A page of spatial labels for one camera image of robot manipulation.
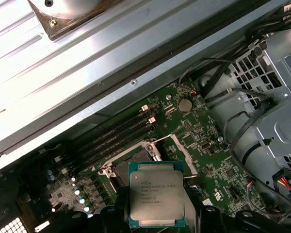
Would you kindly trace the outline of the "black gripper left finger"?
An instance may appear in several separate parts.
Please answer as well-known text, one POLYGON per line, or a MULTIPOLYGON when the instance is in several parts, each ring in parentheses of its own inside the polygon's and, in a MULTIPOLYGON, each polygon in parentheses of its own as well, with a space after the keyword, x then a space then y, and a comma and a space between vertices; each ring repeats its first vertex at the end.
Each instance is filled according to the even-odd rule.
POLYGON ((114 205, 103 207, 92 217, 68 211, 48 225, 49 233, 129 233, 128 191, 119 191, 114 205))

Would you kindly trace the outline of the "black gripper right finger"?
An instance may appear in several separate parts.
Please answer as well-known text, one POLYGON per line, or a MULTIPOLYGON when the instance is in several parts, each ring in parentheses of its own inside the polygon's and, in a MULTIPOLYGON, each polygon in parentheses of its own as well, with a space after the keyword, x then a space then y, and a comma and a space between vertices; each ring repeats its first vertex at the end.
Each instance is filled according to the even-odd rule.
POLYGON ((194 210, 196 233, 287 233, 284 226, 252 211, 242 210, 230 217, 215 206, 204 205, 195 193, 186 193, 185 202, 194 210))

